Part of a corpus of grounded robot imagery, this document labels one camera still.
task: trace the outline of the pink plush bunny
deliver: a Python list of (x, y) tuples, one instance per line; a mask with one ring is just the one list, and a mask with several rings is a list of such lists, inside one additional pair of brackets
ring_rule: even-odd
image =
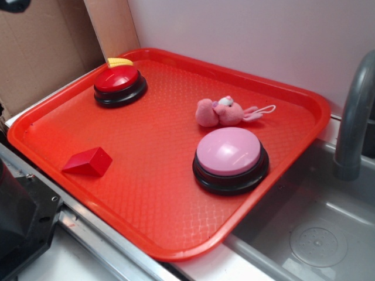
[(212, 101), (205, 98), (198, 102), (198, 109), (195, 113), (197, 123), (203, 127), (213, 127), (218, 124), (223, 126), (234, 126), (244, 122), (255, 121), (263, 116), (263, 113), (270, 113), (272, 111), (259, 110), (257, 107), (250, 107), (245, 110), (233, 101), (231, 96), (226, 96), (220, 101)]

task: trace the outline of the red wedge block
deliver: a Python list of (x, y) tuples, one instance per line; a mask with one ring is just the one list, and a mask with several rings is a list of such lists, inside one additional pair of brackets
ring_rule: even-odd
[(94, 148), (73, 155), (65, 164), (63, 172), (102, 177), (111, 162), (112, 158), (103, 148)]

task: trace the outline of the red plastic tray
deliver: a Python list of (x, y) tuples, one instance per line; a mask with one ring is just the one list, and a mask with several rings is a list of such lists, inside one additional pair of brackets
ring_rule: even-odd
[[(22, 115), (9, 141), (76, 199), (160, 261), (182, 261), (221, 243), (330, 118), (318, 94), (157, 49), (121, 57), (134, 62), (147, 93), (125, 107), (94, 100), (103, 65)], [(192, 172), (197, 144), (217, 128), (195, 121), (198, 100), (231, 95), (243, 108), (276, 110), (239, 126), (255, 133), (270, 172), (252, 192), (223, 197), (202, 190)], [(102, 147), (113, 162), (103, 177), (63, 173), (69, 158)]]

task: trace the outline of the pink button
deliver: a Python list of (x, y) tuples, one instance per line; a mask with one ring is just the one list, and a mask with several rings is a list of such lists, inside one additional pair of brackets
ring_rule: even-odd
[(197, 158), (209, 173), (234, 176), (254, 167), (260, 149), (259, 139), (252, 132), (227, 127), (209, 133), (199, 142)]

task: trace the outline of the stainless steel sink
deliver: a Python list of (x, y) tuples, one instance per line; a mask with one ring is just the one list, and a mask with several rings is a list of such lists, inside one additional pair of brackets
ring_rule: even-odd
[(375, 280), (375, 164), (341, 181), (334, 152), (317, 140), (225, 244), (275, 280)]

